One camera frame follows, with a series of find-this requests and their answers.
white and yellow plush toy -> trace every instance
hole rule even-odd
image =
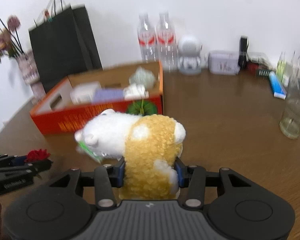
[[[137,116],[103,111],[75,133],[92,151],[108,157],[124,157],[124,186],[121,199],[173,199],[178,176],[173,169],[186,136],[184,127],[163,115]]]

astronaut figurine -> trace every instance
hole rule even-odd
[[[192,35],[183,36],[178,42],[178,68],[183,74],[201,73],[201,42]]]

white wall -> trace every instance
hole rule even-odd
[[[34,25],[49,0],[0,0],[0,15],[10,14],[21,21],[19,34],[24,49],[30,48],[28,28]],[[291,57],[300,54],[300,0],[65,0],[85,4],[90,17],[103,67],[141,60],[136,27],[138,14],[147,11],[154,24],[160,11],[168,10],[177,37],[197,35],[203,52],[213,49],[237,51],[241,35],[249,37],[249,51],[264,52],[275,63],[282,50]],[[5,60],[0,65],[0,128],[30,96],[20,75]]]

blue tube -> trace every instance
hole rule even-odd
[[[284,87],[282,86],[281,82],[279,81],[279,79],[277,78],[277,76],[273,71],[271,71],[269,74],[269,80],[270,80],[273,96],[275,98],[281,98],[284,100],[286,98],[287,92],[284,90]]]

orange box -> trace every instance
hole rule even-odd
[[[149,98],[101,104],[71,103],[70,92],[76,85],[99,81],[102,88],[125,88],[129,86],[129,77],[139,66],[151,70],[156,77],[154,88],[149,90]],[[131,114],[163,114],[162,78],[162,66],[159,62],[122,65],[103,71],[93,70],[70,75],[61,80],[31,109],[30,116],[42,134],[55,134],[75,132],[108,108]]]

